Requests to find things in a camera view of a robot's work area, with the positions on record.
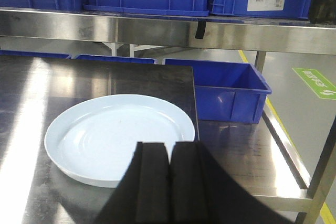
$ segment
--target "gray floor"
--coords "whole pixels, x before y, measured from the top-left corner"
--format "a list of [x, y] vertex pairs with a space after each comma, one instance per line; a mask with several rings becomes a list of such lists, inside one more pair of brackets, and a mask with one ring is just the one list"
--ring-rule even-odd
[[[109, 48], [93, 42], [0, 37], [0, 46], [7, 50], [110, 55]], [[120, 48], [118, 55], [128, 55], [127, 48]], [[135, 55], [156, 58], [159, 63], [164, 58], [242, 60], [235, 50], [215, 49], [161, 48], [136, 52]], [[255, 52], [245, 52], [245, 55], [250, 62], [254, 61]], [[270, 100], [312, 175], [336, 114], [336, 101], [319, 99], [294, 73], [292, 67], [318, 69], [332, 83], [336, 83], [336, 57], [269, 52], [263, 71], [273, 90]], [[336, 216], [335, 182], [327, 197], [327, 204]], [[295, 217], [293, 214], [285, 215], [291, 219]], [[320, 217], [317, 223], [323, 223]]]

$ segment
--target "ceramic plate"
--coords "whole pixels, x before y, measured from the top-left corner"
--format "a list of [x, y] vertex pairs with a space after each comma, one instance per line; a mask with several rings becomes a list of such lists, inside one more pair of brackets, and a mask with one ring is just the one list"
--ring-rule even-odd
[[179, 107], [154, 97], [117, 94], [79, 103], [49, 126], [45, 149], [68, 176], [116, 187], [137, 142], [163, 142], [170, 156], [177, 141], [193, 141], [194, 125]]

